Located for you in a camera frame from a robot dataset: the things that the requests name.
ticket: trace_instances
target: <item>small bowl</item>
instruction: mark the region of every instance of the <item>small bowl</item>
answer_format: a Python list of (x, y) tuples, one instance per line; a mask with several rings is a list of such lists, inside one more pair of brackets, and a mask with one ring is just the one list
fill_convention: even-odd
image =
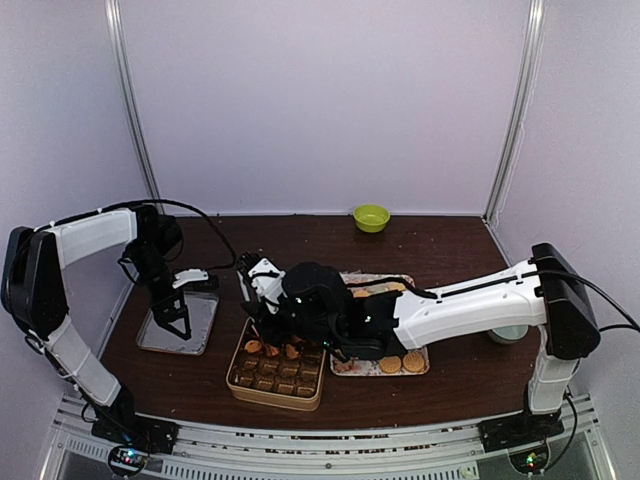
[(389, 211), (380, 205), (360, 205), (353, 211), (356, 226), (367, 233), (377, 233), (384, 230), (389, 223)]
[(513, 345), (518, 340), (521, 340), (529, 332), (529, 327), (526, 325), (514, 325), (511, 327), (500, 327), (489, 330), (487, 333), (491, 339), (496, 343), (502, 345)]

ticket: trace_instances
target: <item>black cable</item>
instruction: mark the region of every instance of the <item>black cable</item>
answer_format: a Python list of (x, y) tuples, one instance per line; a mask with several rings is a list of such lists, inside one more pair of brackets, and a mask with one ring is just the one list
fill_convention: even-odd
[(640, 330), (638, 330), (636, 327), (634, 327), (633, 325), (627, 325), (626, 323), (621, 323), (621, 324), (616, 324), (616, 325), (607, 325), (606, 327), (602, 327), (599, 331), (600, 332), (607, 332), (609, 330), (617, 330), (619, 328), (633, 330), (635, 332), (640, 333)]
[(407, 290), (409, 290), (414, 295), (417, 295), (418, 297), (428, 298), (430, 300), (436, 300), (438, 298), (438, 296), (435, 293), (429, 292), (427, 290), (421, 290), (420, 288), (417, 288), (413, 286), (411, 283), (409, 283), (406, 278), (402, 278), (402, 277), (385, 277), (385, 278), (379, 278), (377, 280), (371, 280), (369, 282), (347, 283), (346, 286), (347, 288), (372, 287), (374, 285), (383, 285), (385, 283), (392, 283), (392, 282), (401, 283), (402, 285), (405, 286)]
[(263, 300), (264, 300), (264, 303), (266, 303), (267, 305), (271, 305), (272, 307), (280, 308), (280, 304), (279, 303), (272, 302), (267, 297), (264, 297)]
[(595, 283), (590, 282), (586, 278), (582, 278), (580, 275), (565, 272), (562, 270), (539, 270), (538, 275), (540, 276), (551, 275), (554, 277), (567, 278), (569, 280), (580, 282), (583, 285), (586, 285), (587, 287), (591, 288), (594, 292), (596, 292), (598, 295), (600, 295), (602, 298), (604, 298), (607, 302), (609, 302), (609, 304), (613, 308), (615, 308), (620, 313), (620, 315), (622, 315), (627, 320), (627, 322), (633, 325), (633, 327), (636, 330), (640, 331), (640, 325), (638, 325), (638, 322), (636, 322), (634, 318), (624, 308), (622, 308), (618, 302), (616, 302), (613, 298), (611, 298), (609, 294), (607, 294), (607, 292), (605, 292), (600, 287), (598, 287)]
[(118, 265), (120, 265), (120, 268), (122, 268), (122, 271), (124, 272), (126, 277), (129, 279), (129, 281), (133, 283), (135, 286), (141, 287), (143, 286), (142, 283), (138, 282), (135, 278), (133, 278), (133, 275), (131, 275), (131, 272), (127, 268), (127, 265), (131, 265), (132, 263), (133, 262), (131, 260), (125, 257), (120, 257), (118, 259)]
[(278, 272), (258, 272), (251, 275), (249, 280), (253, 280), (254, 278), (259, 278), (259, 277), (278, 278), (280, 277), (280, 274)]
[(576, 410), (576, 407), (573, 404), (571, 397), (569, 395), (565, 395), (565, 398), (567, 399), (567, 403), (569, 403), (571, 410), (573, 410), (573, 429), (571, 430), (571, 435), (569, 435), (569, 440), (567, 441), (566, 445), (560, 452), (560, 455), (558, 455), (556, 459), (553, 462), (551, 462), (550, 465), (547, 465), (545, 467), (544, 469), (545, 473), (551, 470), (553, 467), (555, 467), (558, 464), (558, 462), (562, 459), (564, 454), (567, 453), (567, 450), (569, 450), (569, 447), (571, 446), (571, 442), (573, 442), (573, 439), (576, 436), (576, 431), (578, 430), (578, 411)]
[(238, 256), (237, 256), (236, 251), (234, 250), (233, 246), (231, 245), (231, 243), (227, 239), (227, 237), (225, 237), (224, 233), (222, 233), (222, 231), (218, 228), (218, 226), (215, 223), (213, 223), (211, 218), (206, 213), (204, 213), (202, 210), (194, 207), (193, 205), (189, 205), (188, 203), (179, 202), (177, 200), (168, 200), (166, 198), (149, 198), (149, 199), (144, 199), (144, 200), (131, 200), (131, 201), (128, 201), (128, 202), (115, 203), (113, 205), (109, 205), (108, 207), (103, 208), (102, 212), (110, 212), (112, 210), (118, 210), (119, 208), (131, 208), (131, 207), (136, 207), (136, 206), (139, 206), (139, 205), (144, 205), (144, 204), (147, 204), (147, 203), (173, 205), (175, 207), (184, 208), (185, 210), (190, 210), (190, 211), (192, 211), (194, 213), (197, 213), (199, 216), (201, 216), (205, 220), (205, 222), (207, 222), (207, 225), (209, 225), (209, 227), (211, 227), (211, 229), (216, 233), (216, 235), (218, 236), (220, 241), (224, 244), (224, 246), (229, 251), (229, 254), (231, 255), (231, 261), (229, 263), (224, 264), (224, 265), (216, 265), (214, 267), (203, 268), (203, 270), (206, 270), (206, 271), (224, 270), (226, 268), (233, 268), (235, 266), (235, 264), (236, 264), (236, 262), (238, 260)]
[(184, 251), (184, 237), (180, 238), (180, 247), (178, 247), (178, 252), (171, 258), (165, 258), (164, 261), (167, 263), (175, 262)]
[[(102, 414), (107, 420), (109, 420), (111, 423), (113, 423), (115, 426), (117, 426), (118, 428), (120, 428), (123, 432), (127, 432), (128, 434), (132, 435), (133, 441), (135, 440), (140, 440), (140, 439), (144, 439), (145, 437), (140, 434), (139, 432), (136, 432), (135, 430), (129, 428), (129, 427), (125, 427), (124, 425), (122, 425), (119, 421), (117, 421), (115, 418), (113, 418), (110, 414), (108, 414), (106, 412), (106, 410), (104, 408), (102, 408), (100, 405), (89, 401), (88, 403), (91, 404), (91, 407), (93, 408), (93, 411), (96, 412), (96, 414), (99, 412), (100, 414)], [(147, 438), (147, 450), (149, 450), (149, 439)]]
[(87, 420), (87, 417), (85, 417), (85, 414), (87, 413), (87, 409), (90, 406), (91, 405), (89, 405), (89, 402), (84, 404), (84, 407), (82, 407), (82, 412), (80, 412), (80, 418), (82, 418), (82, 421), (86, 423), (96, 423), (97, 420)]

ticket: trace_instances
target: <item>metal frame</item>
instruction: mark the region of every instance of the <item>metal frame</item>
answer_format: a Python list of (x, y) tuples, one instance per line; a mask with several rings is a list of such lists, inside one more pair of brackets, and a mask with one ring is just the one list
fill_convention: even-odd
[[(125, 47), (124, 31), (122, 28), (122, 20), (120, 17), (120, 0), (105, 0), (105, 8), (107, 13), (107, 24), (109, 26), (109, 35), (113, 44), (113, 52), (118, 65), (118, 74), (120, 76), (120, 86), (124, 97), (124, 104), (127, 111), (127, 120), (131, 131), (131, 138), (140, 164), (140, 170), (147, 187), (147, 191), (151, 198), (161, 198), (158, 183), (153, 174), (151, 161), (149, 159), (149, 151), (142, 133), (142, 124), (140, 122), (140, 114), (133, 91), (133, 82), (131, 80), (131, 70), (129, 68), (129, 60), (127, 58), (127, 50)], [(158, 208), (164, 213), (162, 205)]]
[[(589, 439), (599, 478), (614, 480), (590, 398), (578, 397), (574, 403), (578, 411), (577, 431), (585, 432)], [(97, 461), (106, 459), (112, 445), (91, 436), (91, 426), (80, 418), (83, 405), (81, 399), (73, 396), (63, 398), (39, 478), (58, 478), (65, 452)], [(573, 412), (566, 403), (561, 418), (565, 433), (556, 437), (560, 442), (573, 427)], [(145, 470), (148, 475), (169, 480), (293, 480), (326, 476), (333, 480), (478, 479), (479, 460), (506, 454), (484, 453), (476, 421), (313, 431), (177, 423), (180, 432), (174, 453), (154, 456)]]
[(498, 171), (491, 189), (489, 202), (485, 210), (484, 219), (489, 225), (493, 225), (498, 214), (499, 203), (503, 198), (508, 179), (513, 170), (515, 156), (517, 155), (520, 130), (524, 114), (532, 95), (532, 86), (536, 74), (536, 65), (540, 56), (542, 39), (542, 26), (545, 14), (544, 0), (531, 0), (529, 9), (529, 23), (524, 40), (522, 62), (520, 64), (520, 76), (516, 88), (509, 127), (502, 147)]

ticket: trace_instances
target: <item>food tray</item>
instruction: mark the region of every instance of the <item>food tray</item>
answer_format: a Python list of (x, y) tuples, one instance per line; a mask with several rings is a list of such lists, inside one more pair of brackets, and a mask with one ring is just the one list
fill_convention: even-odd
[[(310, 342), (292, 343), (301, 352), (296, 369), (295, 360), (287, 359), (284, 348), (274, 357), (267, 357), (264, 347), (259, 354), (246, 352), (247, 342), (256, 339), (258, 335), (253, 327), (253, 320), (249, 318), (227, 372), (227, 386), (233, 396), (247, 402), (292, 410), (313, 411), (318, 408), (322, 396), (326, 352)], [(269, 387), (272, 380), (273, 385), (268, 390), (263, 390)], [(241, 381), (251, 381), (251, 384), (241, 386)], [(292, 392), (276, 393), (277, 388), (291, 388)]]
[[(184, 301), (189, 309), (191, 338), (184, 340), (161, 328), (149, 310), (136, 337), (138, 347), (152, 352), (202, 355), (211, 335), (219, 298), (215, 293), (185, 292)], [(176, 328), (183, 331), (183, 324), (176, 323)]]
[[(365, 273), (343, 273), (342, 279), (345, 283), (364, 283), (372, 280), (378, 280), (387, 277), (401, 277), (407, 280), (411, 285), (415, 285), (413, 279), (408, 275), (380, 275), (380, 274), (365, 274)], [(384, 293), (391, 290), (405, 290), (406, 287), (401, 283), (389, 282), (381, 285), (374, 285), (371, 287), (353, 287), (351, 291), (356, 296), (368, 296), (378, 293)], [(427, 347), (422, 347), (417, 350), (422, 358), (424, 358), (425, 367), (419, 372), (410, 372), (402, 366), (400, 371), (396, 373), (384, 373), (380, 370), (380, 361), (378, 360), (349, 360), (346, 363), (342, 363), (333, 355), (330, 357), (331, 371), (341, 377), (401, 377), (407, 375), (424, 375), (429, 371), (429, 353)]]

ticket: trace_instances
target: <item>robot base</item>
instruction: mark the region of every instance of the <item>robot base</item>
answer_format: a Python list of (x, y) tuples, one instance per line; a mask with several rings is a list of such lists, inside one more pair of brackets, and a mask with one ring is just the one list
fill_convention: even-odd
[(478, 424), (485, 452), (541, 442), (564, 432), (560, 411), (549, 415), (521, 412)]
[(130, 445), (135, 450), (142, 452), (165, 454), (173, 452), (173, 446), (178, 437), (178, 425), (173, 422), (140, 417), (138, 415), (136, 415), (136, 424), (137, 431), (149, 434), (149, 441), (143, 438), (127, 441), (126, 438), (123, 438), (122, 430), (109, 428), (108, 425), (102, 422), (93, 425), (91, 434), (110, 442)]

